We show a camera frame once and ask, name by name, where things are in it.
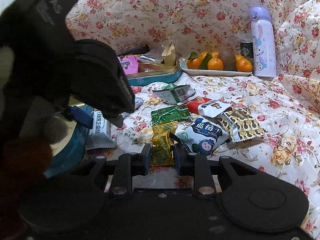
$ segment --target screw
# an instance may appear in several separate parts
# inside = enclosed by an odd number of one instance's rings
[[[199,188],[199,192],[202,195],[210,195],[210,194],[214,193],[214,188],[212,188],[212,187],[201,187],[201,188]]]
[[[113,187],[111,192],[115,195],[123,195],[127,192],[127,189],[125,187]]]

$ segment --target tray of snacks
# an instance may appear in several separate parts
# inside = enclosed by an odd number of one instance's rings
[[[181,69],[189,75],[203,76],[250,76],[252,64],[241,55],[235,55],[231,51],[222,52],[195,52],[180,63]]]

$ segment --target starbucks can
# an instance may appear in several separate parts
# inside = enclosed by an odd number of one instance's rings
[[[240,50],[241,50],[241,55],[249,60],[252,65],[254,64],[253,60],[253,44],[251,40],[243,40],[240,41]]]

